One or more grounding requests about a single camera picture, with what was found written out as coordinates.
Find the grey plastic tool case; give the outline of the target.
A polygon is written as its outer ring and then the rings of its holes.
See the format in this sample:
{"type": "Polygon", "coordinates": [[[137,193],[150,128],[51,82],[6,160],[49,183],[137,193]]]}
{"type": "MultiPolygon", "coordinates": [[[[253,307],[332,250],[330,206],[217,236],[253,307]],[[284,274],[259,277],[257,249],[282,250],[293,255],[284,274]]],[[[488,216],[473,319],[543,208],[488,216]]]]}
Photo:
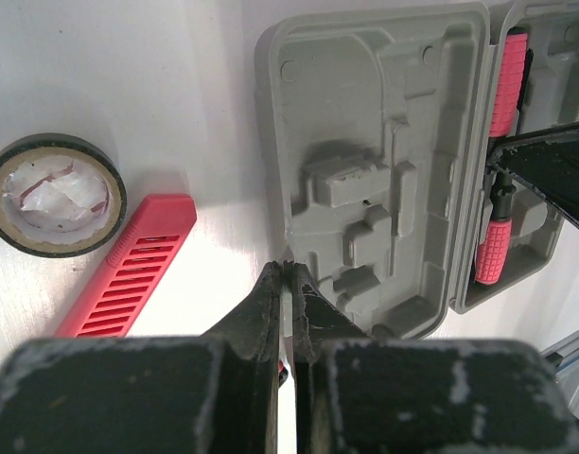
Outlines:
{"type": "Polygon", "coordinates": [[[579,121],[579,1],[303,15],[254,52],[280,253],[377,337],[420,338],[541,270],[561,214],[513,183],[500,280],[477,283],[492,204],[485,160],[508,31],[533,53],[508,135],[579,121]]]}

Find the long red black screwdriver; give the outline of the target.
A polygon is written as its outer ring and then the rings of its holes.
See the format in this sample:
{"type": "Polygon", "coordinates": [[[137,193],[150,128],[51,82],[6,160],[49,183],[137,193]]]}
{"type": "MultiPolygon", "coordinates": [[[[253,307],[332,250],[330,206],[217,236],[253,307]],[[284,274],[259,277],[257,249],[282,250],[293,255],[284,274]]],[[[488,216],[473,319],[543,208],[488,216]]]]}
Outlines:
{"type": "Polygon", "coordinates": [[[511,28],[504,42],[500,73],[494,99],[489,135],[491,139],[507,136],[513,127],[523,82],[530,69],[533,53],[525,28],[511,28]]]}

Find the red hex key set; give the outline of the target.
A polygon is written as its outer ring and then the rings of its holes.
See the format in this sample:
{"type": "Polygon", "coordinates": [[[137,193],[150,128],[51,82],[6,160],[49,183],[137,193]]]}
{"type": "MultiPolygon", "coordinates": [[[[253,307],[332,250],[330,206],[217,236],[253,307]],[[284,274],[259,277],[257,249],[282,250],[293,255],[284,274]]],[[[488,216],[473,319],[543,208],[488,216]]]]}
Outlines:
{"type": "Polygon", "coordinates": [[[283,360],[278,361],[278,386],[282,387],[288,380],[289,370],[283,360]]]}

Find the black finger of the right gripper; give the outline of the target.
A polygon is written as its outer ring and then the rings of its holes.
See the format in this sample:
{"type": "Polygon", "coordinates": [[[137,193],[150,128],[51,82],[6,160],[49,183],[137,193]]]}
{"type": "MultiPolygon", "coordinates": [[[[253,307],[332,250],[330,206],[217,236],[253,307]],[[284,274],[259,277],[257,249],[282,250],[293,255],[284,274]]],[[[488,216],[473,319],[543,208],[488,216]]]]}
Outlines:
{"type": "Polygon", "coordinates": [[[579,122],[500,139],[487,163],[579,230],[579,122]]]}

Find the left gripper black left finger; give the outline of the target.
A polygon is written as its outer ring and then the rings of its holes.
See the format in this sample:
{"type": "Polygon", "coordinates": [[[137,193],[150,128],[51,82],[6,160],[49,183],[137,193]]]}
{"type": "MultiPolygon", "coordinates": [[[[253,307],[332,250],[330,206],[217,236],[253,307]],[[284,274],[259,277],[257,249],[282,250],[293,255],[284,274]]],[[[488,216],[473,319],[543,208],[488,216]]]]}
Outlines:
{"type": "Polygon", "coordinates": [[[0,453],[273,453],[283,272],[196,337],[37,339],[0,370],[0,453]]]}

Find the short red black screwdriver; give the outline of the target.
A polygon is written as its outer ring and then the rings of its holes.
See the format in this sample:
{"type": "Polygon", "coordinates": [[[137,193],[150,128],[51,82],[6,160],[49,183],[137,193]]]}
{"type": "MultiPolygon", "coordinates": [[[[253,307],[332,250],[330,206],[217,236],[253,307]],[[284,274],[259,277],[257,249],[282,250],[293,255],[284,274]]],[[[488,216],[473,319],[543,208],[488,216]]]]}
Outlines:
{"type": "Polygon", "coordinates": [[[492,210],[475,262],[474,280],[486,286],[500,280],[509,248],[512,204],[516,193],[510,176],[504,173],[496,173],[495,176],[489,192],[492,210]]]}

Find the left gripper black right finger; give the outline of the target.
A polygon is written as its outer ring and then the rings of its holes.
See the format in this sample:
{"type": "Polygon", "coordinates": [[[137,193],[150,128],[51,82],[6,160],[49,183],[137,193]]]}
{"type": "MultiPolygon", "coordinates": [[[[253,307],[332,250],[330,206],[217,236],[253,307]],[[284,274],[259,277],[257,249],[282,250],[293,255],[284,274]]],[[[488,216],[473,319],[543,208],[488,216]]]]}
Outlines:
{"type": "Polygon", "coordinates": [[[532,346],[373,339],[289,266],[301,453],[579,453],[579,425],[532,346]]]}

